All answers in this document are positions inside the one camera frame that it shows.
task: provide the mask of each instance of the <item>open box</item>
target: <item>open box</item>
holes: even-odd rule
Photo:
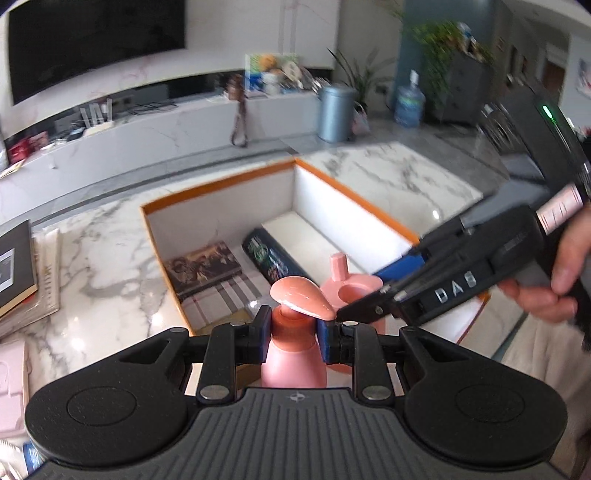
[[[418,241],[385,212],[298,159],[173,193],[144,205],[142,212],[164,279],[192,335],[207,326],[195,325],[192,307],[175,294],[165,269],[175,257],[224,241],[243,270],[252,272],[256,268],[241,244],[262,225],[320,285],[330,277],[333,253],[347,254],[351,271],[374,273]],[[487,301],[487,296],[474,298],[423,328],[459,343]],[[390,316],[387,334],[396,335],[404,325]],[[242,367],[238,385],[257,379],[258,372]]]

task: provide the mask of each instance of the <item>gray tile floor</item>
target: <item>gray tile floor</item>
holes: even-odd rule
[[[346,145],[399,141],[482,192],[495,190],[504,181],[505,172],[496,152],[488,148],[474,130],[429,125],[419,129],[405,129],[385,116],[371,119],[371,127],[370,135],[343,144],[328,144],[315,135],[305,135],[256,142],[246,149],[222,148],[140,168],[41,205],[0,225],[0,234],[24,219],[31,220],[35,227],[41,228],[118,198],[228,166],[296,154],[305,155]]]

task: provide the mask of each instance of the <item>human hand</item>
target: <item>human hand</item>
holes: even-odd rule
[[[580,277],[591,251],[591,206],[587,205],[564,231],[552,271],[551,288],[521,287],[514,279],[498,287],[526,312],[541,320],[559,323],[577,312],[577,301],[565,297]]]

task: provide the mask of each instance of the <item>white cloth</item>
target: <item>white cloth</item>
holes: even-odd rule
[[[567,429],[552,463],[567,475],[577,463],[577,444],[591,430],[591,353],[583,352],[582,341],[575,327],[530,315],[503,358],[505,365],[553,387],[566,402]]]

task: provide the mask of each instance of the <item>black tv screen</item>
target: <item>black tv screen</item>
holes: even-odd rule
[[[14,103],[89,70],[185,47],[185,0],[29,0],[8,14]]]

